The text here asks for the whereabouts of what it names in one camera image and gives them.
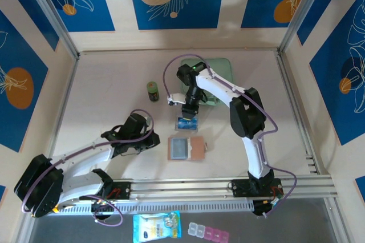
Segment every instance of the small green can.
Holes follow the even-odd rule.
[[[159,89],[157,88],[156,82],[147,83],[147,92],[148,92],[148,97],[149,97],[150,101],[152,101],[152,102],[159,101],[159,99],[160,99]]]

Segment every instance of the white table surface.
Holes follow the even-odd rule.
[[[308,175],[305,149],[294,120],[277,62],[272,51],[191,50],[205,58],[227,58],[233,67],[235,84],[259,91],[265,110],[278,123],[279,132],[265,136],[271,165]],[[187,53],[171,51],[125,51],[82,55],[68,99],[54,155],[72,151],[93,141],[104,131],[123,124],[135,108],[149,111],[161,144],[138,156],[118,156],[106,168],[113,179],[178,179],[246,176],[248,161],[241,139],[230,127],[225,105],[200,107],[200,127],[208,151],[201,161],[168,161],[169,136],[186,136],[175,131],[176,107],[167,104],[162,73],[173,57]],[[177,60],[167,71],[171,92],[180,92]],[[146,84],[156,81],[160,100],[148,99]],[[266,121],[266,129],[272,129]]]

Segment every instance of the green mat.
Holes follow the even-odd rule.
[[[224,78],[234,84],[233,75],[232,75],[232,67],[231,67],[228,59],[217,58],[217,59],[206,59],[206,61],[209,63],[209,66],[217,74],[219,74],[219,76],[221,76],[222,78]],[[183,59],[181,61],[181,65],[187,64],[188,66],[193,67],[194,65],[196,65],[200,62],[201,62],[200,59]],[[188,89],[189,89],[188,86],[186,86],[184,83],[181,83],[181,92],[183,94],[188,92]],[[217,104],[222,103],[218,98],[213,96],[211,93],[209,93],[207,91],[205,91],[205,93],[208,98],[208,101],[206,103],[200,101],[199,102],[200,104],[215,106]]]

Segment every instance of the plastic bag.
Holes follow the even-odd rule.
[[[133,216],[133,243],[166,237],[181,238],[180,212],[137,214]]]

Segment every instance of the gray floor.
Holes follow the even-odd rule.
[[[94,223],[91,216],[47,216],[36,220],[30,242],[132,243],[132,218],[132,215],[125,215],[122,226],[109,228]],[[166,238],[159,242],[208,242],[188,235],[190,222],[229,232],[230,243],[336,242],[325,204],[321,199],[288,200],[268,219],[257,219],[254,214],[246,212],[183,213],[181,222],[182,239],[177,241]]]

